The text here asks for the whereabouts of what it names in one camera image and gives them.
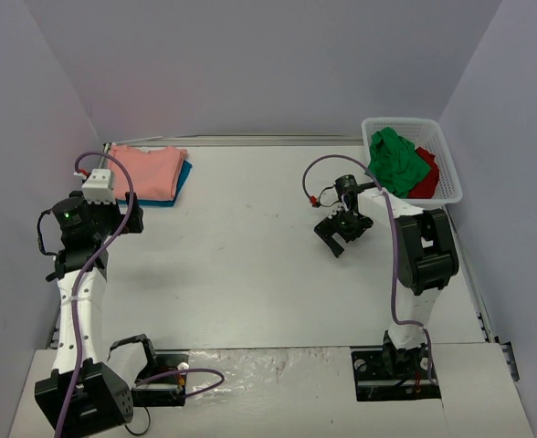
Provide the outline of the pink t shirt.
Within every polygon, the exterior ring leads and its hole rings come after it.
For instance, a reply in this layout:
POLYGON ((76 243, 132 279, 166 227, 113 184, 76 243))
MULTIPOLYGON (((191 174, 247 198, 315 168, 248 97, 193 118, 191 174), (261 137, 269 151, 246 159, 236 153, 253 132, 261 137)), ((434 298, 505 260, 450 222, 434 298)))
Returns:
POLYGON ((130 145, 113 143, 110 156, 118 160, 131 176, 139 200, 175 200, 181 170, 187 158, 186 149, 167 146, 160 150, 143 151, 130 145))

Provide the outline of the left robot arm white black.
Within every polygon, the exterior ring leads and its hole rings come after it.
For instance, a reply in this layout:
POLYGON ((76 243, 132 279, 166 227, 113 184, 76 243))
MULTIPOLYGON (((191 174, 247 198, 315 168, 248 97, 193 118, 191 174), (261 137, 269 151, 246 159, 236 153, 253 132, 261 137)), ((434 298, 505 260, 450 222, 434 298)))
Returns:
POLYGON ((57 437, 90 437, 130 423, 135 381, 150 381, 160 370, 145 335, 106 349, 101 334, 108 265, 104 246, 118 235, 143 230, 135 195, 126 199, 123 213, 117 203, 88 203, 73 192, 49 209, 63 244, 47 278, 58 284, 59 338, 49 377, 35 385, 35 400, 57 437))

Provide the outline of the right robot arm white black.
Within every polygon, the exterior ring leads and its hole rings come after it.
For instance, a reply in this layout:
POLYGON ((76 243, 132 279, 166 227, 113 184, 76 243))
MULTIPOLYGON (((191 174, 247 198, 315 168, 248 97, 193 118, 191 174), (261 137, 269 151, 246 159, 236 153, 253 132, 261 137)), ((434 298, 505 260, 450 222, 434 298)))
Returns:
POLYGON ((344 251, 336 235, 350 243, 375 224, 391 231, 393 322, 384 334, 381 363, 387 374, 401 377, 426 356, 426 324, 440 291, 458 272, 447 214, 412 205, 372 182, 358 183, 351 174, 338 178, 332 189, 341 207, 314 232, 334 256, 344 251))

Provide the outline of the green t shirt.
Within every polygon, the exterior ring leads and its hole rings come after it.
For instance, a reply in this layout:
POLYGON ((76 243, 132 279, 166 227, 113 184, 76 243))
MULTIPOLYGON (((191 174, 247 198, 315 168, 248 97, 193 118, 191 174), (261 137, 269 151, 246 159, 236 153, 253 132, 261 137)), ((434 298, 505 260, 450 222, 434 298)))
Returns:
POLYGON ((368 169, 384 188, 399 198, 406 198, 429 172, 429 166, 417 155, 415 144, 393 128, 375 132, 369 152, 368 169))

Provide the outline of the red t shirt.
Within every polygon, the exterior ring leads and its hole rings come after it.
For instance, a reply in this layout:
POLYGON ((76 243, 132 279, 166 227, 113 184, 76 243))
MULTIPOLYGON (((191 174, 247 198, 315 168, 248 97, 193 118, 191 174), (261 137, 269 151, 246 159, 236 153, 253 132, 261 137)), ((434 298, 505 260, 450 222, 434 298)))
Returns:
POLYGON ((436 156, 423 148, 417 148, 416 153, 429 166, 429 172, 411 189, 407 197, 409 199, 431 199, 435 195, 440 179, 436 156))

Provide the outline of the blue folded t shirt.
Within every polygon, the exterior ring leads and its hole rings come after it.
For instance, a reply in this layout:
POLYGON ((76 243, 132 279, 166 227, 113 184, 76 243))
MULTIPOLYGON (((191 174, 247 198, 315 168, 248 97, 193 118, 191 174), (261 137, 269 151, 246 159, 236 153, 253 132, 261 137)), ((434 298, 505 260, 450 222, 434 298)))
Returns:
POLYGON ((132 178, 141 206, 173 207, 192 170, 186 160, 129 162, 124 164, 132 178))

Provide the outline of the white plastic basket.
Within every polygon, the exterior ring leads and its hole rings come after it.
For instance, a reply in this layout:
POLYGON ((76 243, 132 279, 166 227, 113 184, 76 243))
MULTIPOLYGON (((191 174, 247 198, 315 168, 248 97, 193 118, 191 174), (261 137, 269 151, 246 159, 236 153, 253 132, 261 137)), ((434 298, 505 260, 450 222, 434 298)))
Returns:
POLYGON ((390 127, 396 133, 435 156, 439 169, 439 180, 430 198, 409 198, 408 202, 426 209, 458 203, 463 196, 456 167, 452 160, 448 143, 439 124, 431 119, 407 117, 374 117, 362 121, 364 163, 369 164, 369 146, 375 132, 390 127))

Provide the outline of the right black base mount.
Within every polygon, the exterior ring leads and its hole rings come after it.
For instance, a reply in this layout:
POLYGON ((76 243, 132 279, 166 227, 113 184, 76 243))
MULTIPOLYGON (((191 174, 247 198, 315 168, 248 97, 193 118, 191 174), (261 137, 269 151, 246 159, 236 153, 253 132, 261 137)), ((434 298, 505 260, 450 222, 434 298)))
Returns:
POLYGON ((351 349, 351 361, 358 402, 441 399, 439 386, 428 378, 426 348, 396 356, 384 347, 351 349))

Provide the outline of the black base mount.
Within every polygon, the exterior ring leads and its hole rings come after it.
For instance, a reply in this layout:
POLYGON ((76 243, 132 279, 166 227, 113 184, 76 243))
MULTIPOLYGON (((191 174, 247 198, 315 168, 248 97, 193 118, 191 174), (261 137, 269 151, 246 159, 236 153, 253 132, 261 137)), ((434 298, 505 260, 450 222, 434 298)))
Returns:
MULTIPOLYGON (((157 350, 156 363, 142 370, 135 383, 149 377, 176 370, 179 365, 189 363, 186 350, 157 350)), ((185 405, 185 381, 179 376, 167 376, 150 383, 136 385, 132 389, 135 407, 183 407, 185 405)))
POLYGON ((351 361, 358 402, 441 399, 439 386, 428 378, 426 348, 396 356, 384 347, 351 349, 351 361))

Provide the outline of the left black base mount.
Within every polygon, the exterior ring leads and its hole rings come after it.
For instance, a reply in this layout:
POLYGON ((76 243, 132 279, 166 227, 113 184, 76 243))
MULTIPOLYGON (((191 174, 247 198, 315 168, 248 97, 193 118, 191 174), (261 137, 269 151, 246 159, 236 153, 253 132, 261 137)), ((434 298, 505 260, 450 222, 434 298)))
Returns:
MULTIPOLYGON (((149 377, 176 370, 179 365, 189 363, 186 350, 157 350, 156 363, 142 370, 135 383, 149 377)), ((179 376, 167 376, 150 383, 136 385, 132 389, 135 407, 183 407, 185 405, 185 381, 179 376)))

